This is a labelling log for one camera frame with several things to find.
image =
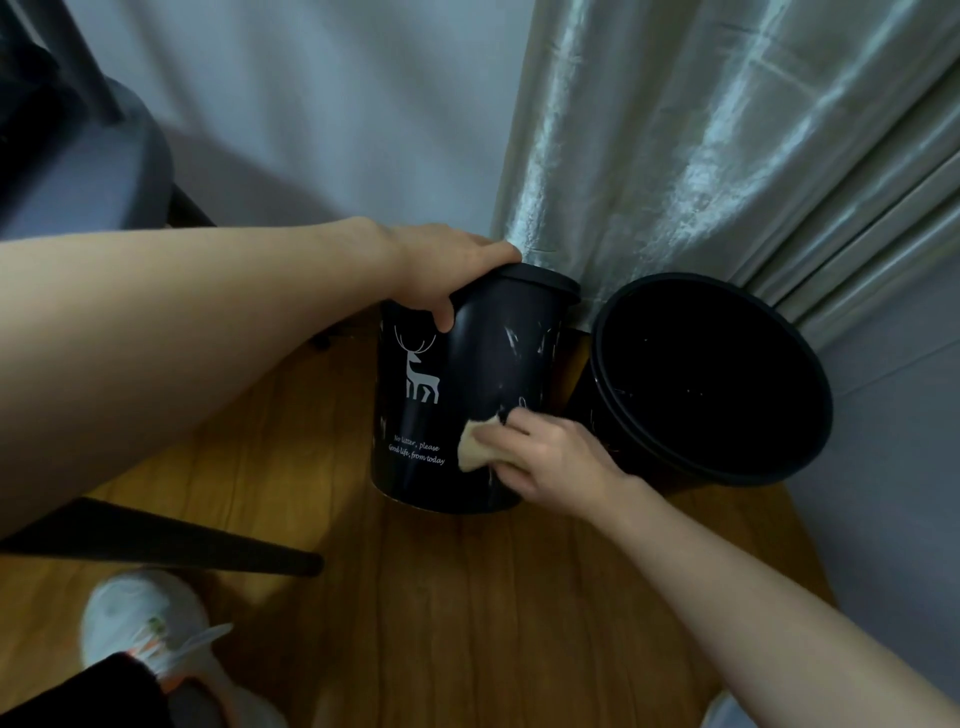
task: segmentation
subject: curtain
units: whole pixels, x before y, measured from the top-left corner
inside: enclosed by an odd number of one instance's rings
[[[492,234],[579,280],[691,271],[823,347],[960,247],[960,5],[538,0]]]

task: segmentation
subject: white sneaker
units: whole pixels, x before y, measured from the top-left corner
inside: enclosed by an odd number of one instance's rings
[[[210,626],[190,587],[171,573],[137,570],[101,583],[81,624],[84,668],[126,652],[156,675],[169,693],[184,680],[201,683],[220,703],[230,728],[287,728],[271,703],[234,685],[210,650],[232,624]]]
[[[732,693],[723,690],[710,701],[700,728],[756,728],[756,724],[743,712]]]

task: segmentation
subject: wooden floor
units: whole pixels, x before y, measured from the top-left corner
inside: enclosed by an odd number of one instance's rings
[[[522,505],[451,518],[370,485],[375,341],[304,349],[193,436],[98,491],[117,503],[317,549],[315,579],[189,573],[237,682],[300,726],[699,724],[720,681],[592,528]],[[819,595],[781,487],[675,497]],[[0,559],[0,711],[79,669],[87,595],[116,565]]]

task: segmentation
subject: deer graphic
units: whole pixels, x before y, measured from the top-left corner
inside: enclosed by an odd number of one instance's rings
[[[430,396],[430,393],[433,392],[433,403],[436,404],[440,400],[440,378],[438,376],[423,375],[420,372],[414,372],[411,364],[420,364],[420,357],[417,356],[419,353],[424,353],[430,347],[433,346],[433,342],[437,340],[437,337],[434,336],[430,339],[430,343],[426,346],[420,347],[415,352],[407,349],[403,345],[403,337],[400,336],[399,332],[394,327],[394,336],[396,337],[396,342],[400,345],[400,348],[407,352],[407,397],[412,400],[417,398],[417,390],[423,385],[423,399],[420,401],[426,401],[426,398]]]

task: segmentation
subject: forearm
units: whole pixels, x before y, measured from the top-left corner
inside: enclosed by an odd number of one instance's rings
[[[0,535],[162,447],[391,295],[362,219],[0,245]]]
[[[797,584],[633,480],[597,521],[766,728],[955,726],[960,712]]]

